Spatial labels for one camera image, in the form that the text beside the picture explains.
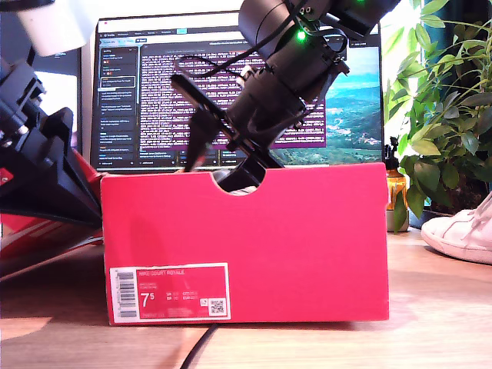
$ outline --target landscape wallpaper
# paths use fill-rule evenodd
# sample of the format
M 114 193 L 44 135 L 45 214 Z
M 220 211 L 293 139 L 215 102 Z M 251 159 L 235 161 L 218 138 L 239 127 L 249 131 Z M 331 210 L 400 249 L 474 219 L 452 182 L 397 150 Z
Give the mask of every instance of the landscape wallpaper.
M 379 51 L 347 50 L 348 76 L 339 75 L 326 94 L 327 147 L 276 149 L 284 165 L 335 165 L 382 160 Z

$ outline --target red shoe box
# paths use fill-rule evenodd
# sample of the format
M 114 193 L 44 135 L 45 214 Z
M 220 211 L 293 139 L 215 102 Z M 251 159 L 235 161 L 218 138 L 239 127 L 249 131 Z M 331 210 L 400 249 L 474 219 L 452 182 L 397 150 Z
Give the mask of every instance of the red shoe box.
M 381 163 L 271 169 L 245 196 L 107 175 L 101 199 L 112 324 L 388 319 Z

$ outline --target qr code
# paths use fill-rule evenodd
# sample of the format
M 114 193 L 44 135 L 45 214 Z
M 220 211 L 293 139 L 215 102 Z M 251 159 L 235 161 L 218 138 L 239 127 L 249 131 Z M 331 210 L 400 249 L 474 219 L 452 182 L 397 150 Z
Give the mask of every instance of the qr code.
M 225 310 L 225 298 L 208 299 L 208 315 L 211 317 L 224 317 L 227 314 Z

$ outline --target wooden table surface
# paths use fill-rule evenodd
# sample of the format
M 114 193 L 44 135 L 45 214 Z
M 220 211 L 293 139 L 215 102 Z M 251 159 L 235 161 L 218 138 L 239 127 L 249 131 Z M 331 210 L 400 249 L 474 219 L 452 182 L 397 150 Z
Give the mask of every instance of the wooden table surface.
M 418 231 L 388 235 L 391 318 L 227 324 L 195 368 L 491 368 L 492 266 L 446 257 Z M 109 327 L 101 249 L 0 284 L 8 368 L 176 368 L 203 326 Z

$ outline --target laptop screen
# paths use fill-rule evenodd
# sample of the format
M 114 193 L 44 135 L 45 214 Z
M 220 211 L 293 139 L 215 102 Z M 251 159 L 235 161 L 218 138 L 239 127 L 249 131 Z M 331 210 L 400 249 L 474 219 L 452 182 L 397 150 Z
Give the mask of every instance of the laptop screen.
M 341 40 L 329 44 L 339 48 Z M 186 162 L 188 119 L 194 108 L 170 83 L 173 61 L 199 55 L 222 63 L 250 48 L 238 28 L 237 12 L 102 19 L 95 49 L 91 164 L 99 171 L 175 171 Z M 381 38 L 377 29 L 363 42 L 350 42 L 340 75 L 299 130 L 288 130 L 272 146 L 279 162 L 333 165 L 382 160 Z M 231 67 L 260 67 L 251 55 Z M 194 73 L 209 70 L 186 61 Z M 241 92 L 235 77 L 218 73 L 194 83 L 224 110 Z M 202 169 L 233 168 L 245 159 L 225 148 L 219 135 Z

